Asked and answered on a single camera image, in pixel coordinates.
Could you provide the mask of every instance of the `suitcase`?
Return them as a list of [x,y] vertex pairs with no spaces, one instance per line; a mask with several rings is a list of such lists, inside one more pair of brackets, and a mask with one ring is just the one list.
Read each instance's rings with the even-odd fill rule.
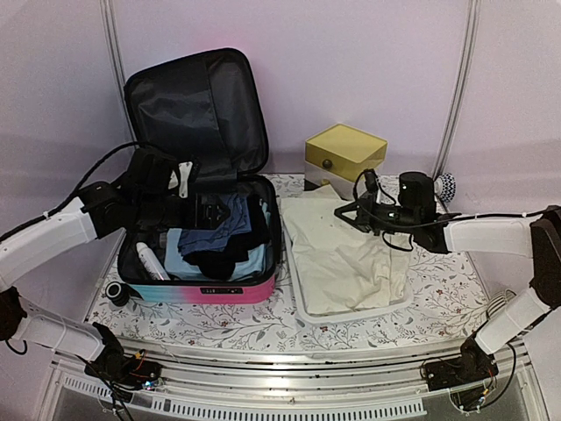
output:
[[163,264],[161,232],[127,232],[117,271],[131,294],[158,303],[266,300],[281,261],[281,219],[272,183],[257,174],[269,146],[247,58],[225,48],[166,62],[131,76],[124,99],[138,141],[155,144],[181,162],[195,162],[198,174],[188,186],[190,195],[258,194],[270,212],[271,238],[262,275],[233,282],[155,281],[140,262],[136,244],[146,243]]

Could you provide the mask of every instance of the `metal vent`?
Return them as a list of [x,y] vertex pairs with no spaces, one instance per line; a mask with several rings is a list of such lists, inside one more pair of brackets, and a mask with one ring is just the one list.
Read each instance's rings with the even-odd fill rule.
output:
[[152,410],[201,421],[368,421],[404,419],[427,414],[421,399],[370,405],[352,410],[242,410],[186,403],[155,396]]
[[84,395],[109,398],[111,392],[105,386],[100,386],[96,381],[82,379],[73,375],[64,376],[64,386]]

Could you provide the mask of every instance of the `floral pattern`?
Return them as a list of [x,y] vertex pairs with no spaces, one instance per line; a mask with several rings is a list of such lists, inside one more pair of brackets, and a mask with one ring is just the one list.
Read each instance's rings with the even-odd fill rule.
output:
[[[269,175],[280,197],[302,193],[301,175]],[[397,196],[395,177],[381,177]],[[177,346],[293,353],[317,350],[391,348],[463,338],[485,320],[486,296],[463,253],[412,252],[408,281],[413,303],[384,316],[334,325],[298,318],[286,255],[274,293],[256,305],[147,303],[132,299],[112,306],[104,286],[118,281],[116,263],[89,315],[124,337]]]

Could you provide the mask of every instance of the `cream fabric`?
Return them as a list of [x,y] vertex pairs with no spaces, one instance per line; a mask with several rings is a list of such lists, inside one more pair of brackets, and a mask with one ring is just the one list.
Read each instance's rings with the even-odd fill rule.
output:
[[[333,211],[348,202],[330,189],[280,202],[306,311],[326,315],[387,307],[403,296],[410,253],[393,250],[380,237],[336,218]],[[405,235],[387,238],[409,247]]]

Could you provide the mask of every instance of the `suitcase lid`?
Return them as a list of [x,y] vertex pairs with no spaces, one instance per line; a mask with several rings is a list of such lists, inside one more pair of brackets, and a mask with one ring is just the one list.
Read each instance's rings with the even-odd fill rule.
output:
[[137,140],[195,161],[195,185],[235,181],[266,164],[269,145],[249,61],[233,48],[141,70],[124,86]]

